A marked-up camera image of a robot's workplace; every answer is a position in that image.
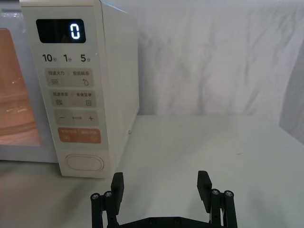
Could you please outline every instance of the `microwave oven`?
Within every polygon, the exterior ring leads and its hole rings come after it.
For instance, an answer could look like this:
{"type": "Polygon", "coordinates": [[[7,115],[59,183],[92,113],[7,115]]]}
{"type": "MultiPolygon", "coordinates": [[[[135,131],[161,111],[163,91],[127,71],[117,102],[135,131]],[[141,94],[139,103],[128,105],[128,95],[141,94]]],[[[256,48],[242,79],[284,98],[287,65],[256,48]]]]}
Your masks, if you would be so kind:
{"type": "Polygon", "coordinates": [[[109,177],[138,110],[132,16],[101,0],[0,2],[0,160],[109,177]]]}

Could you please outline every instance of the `bolt head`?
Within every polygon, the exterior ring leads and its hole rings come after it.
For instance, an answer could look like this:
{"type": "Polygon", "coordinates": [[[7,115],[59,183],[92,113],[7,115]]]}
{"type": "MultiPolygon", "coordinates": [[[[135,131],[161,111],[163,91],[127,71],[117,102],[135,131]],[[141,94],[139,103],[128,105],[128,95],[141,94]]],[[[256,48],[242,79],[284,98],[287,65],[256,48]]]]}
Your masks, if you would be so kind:
{"type": "Polygon", "coordinates": [[[232,196],[232,192],[231,191],[226,191],[226,196],[232,196]]]}
{"type": "Polygon", "coordinates": [[[106,197],[110,197],[110,196],[112,196],[112,193],[107,192],[107,193],[105,194],[105,196],[106,196],[106,197]]]}
{"type": "Polygon", "coordinates": [[[218,195],[219,191],[213,190],[212,193],[213,193],[214,195],[218,195]]]}
{"type": "Polygon", "coordinates": [[[92,199],[95,200],[95,199],[98,199],[98,197],[99,197],[99,196],[98,196],[97,194],[95,194],[95,195],[92,196],[92,199]]]}

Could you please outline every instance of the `icon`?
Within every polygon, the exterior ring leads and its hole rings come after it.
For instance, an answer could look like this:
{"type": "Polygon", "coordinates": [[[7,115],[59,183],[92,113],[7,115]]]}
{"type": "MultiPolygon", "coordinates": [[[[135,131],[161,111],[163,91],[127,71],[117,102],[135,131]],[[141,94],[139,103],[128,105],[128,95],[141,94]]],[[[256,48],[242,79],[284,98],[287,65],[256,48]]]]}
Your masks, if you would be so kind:
{"type": "Polygon", "coordinates": [[[92,102],[90,100],[86,100],[85,103],[86,103],[86,106],[92,106],[92,102]]]}
{"type": "Polygon", "coordinates": [[[64,136],[63,136],[63,139],[64,139],[65,141],[70,141],[70,136],[64,135],[64,136]]]}
{"type": "Polygon", "coordinates": [[[58,79],[51,79],[51,83],[52,83],[52,85],[58,85],[59,81],[58,81],[58,79]]]}
{"type": "Polygon", "coordinates": [[[84,84],[85,84],[85,86],[87,85],[89,85],[89,82],[86,80],[86,79],[83,79],[83,81],[84,81],[84,84]]]}
{"type": "Polygon", "coordinates": [[[91,137],[91,141],[92,141],[92,142],[96,142],[96,141],[97,141],[97,137],[96,137],[96,136],[92,136],[92,137],[91,137]]]}
{"type": "Polygon", "coordinates": [[[60,99],[55,100],[55,102],[56,102],[56,105],[62,105],[62,100],[60,100],[60,99]]]}

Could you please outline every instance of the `microwave door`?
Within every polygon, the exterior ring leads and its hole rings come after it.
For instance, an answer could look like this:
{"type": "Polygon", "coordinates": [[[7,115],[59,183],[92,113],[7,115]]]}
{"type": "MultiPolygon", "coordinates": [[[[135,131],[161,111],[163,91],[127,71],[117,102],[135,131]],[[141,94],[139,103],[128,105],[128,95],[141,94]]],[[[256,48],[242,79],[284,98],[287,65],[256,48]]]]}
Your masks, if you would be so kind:
{"type": "Polygon", "coordinates": [[[0,160],[57,162],[19,1],[0,2],[0,160]]]}

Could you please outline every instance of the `table surface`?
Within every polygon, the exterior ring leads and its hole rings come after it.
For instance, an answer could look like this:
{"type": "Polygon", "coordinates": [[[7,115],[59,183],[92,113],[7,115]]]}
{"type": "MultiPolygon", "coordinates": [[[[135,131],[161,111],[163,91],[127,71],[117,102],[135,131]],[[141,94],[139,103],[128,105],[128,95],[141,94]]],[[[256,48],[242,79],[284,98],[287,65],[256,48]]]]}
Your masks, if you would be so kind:
{"type": "MultiPolygon", "coordinates": [[[[208,221],[198,170],[235,193],[239,228],[302,228],[304,145],[260,117],[138,116],[117,171],[121,224],[156,216],[208,221]]],[[[57,164],[0,162],[0,227],[89,228],[90,195],[111,180],[61,177],[57,164]]]]}

